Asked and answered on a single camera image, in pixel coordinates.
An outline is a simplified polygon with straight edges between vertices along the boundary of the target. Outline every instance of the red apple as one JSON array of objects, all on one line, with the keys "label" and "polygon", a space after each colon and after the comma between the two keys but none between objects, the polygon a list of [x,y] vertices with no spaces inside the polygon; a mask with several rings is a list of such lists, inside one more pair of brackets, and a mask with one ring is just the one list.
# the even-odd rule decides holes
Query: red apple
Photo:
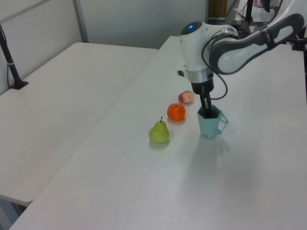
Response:
[{"label": "red apple", "polygon": [[182,103],[190,103],[194,99],[194,94],[192,91],[187,90],[179,94],[178,99]]}]

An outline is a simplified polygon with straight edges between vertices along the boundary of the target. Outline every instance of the tangerine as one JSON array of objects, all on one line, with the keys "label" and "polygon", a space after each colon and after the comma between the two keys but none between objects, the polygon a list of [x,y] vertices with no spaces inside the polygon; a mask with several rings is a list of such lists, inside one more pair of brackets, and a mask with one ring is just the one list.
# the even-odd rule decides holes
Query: tangerine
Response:
[{"label": "tangerine", "polygon": [[173,103],[167,109],[167,116],[173,121],[182,121],[186,114],[186,109],[180,103]]}]

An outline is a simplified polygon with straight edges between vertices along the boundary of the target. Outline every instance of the gray wall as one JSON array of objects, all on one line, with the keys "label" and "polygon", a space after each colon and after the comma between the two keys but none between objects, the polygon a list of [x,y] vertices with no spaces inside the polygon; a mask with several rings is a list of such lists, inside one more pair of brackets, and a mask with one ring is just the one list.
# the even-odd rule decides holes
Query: gray wall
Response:
[{"label": "gray wall", "polygon": [[[22,79],[81,41],[72,0],[47,1],[4,22],[2,28]],[[0,94],[7,89],[6,59],[0,50]]]},{"label": "gray wall", "polygon": [[186,24],[206,20],[207,0],[76,1],[91,43],[159,49]]}]

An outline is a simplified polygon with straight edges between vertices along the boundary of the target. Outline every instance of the black clamp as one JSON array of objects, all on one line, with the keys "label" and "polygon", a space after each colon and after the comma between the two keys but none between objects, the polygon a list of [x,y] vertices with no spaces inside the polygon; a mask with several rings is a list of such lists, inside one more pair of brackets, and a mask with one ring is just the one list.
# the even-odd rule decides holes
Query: black clamp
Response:
[{"label": "black clamp", "polygon": [[275,47],[277,47],[276,43],[274,42],[272,31],[269,27],[264,26],[260,29],[260,33],[267,44],[268,50],[271,50]]}]

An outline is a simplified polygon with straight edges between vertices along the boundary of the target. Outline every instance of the hexagonal cup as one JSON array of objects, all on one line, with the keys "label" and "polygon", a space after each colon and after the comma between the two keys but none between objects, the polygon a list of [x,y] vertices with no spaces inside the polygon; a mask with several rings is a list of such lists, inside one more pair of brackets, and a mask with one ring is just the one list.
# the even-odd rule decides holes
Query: hexagonal cup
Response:
[{"label": "hexagonal cup", "polygon": [[211,106],[211,110],[212,116],[210,117],[205,115],[202,107],[197,112],[201,135],[205,138],[213,138],[216,135],[221,135],[229,122],[224,113],[215,105]]}]

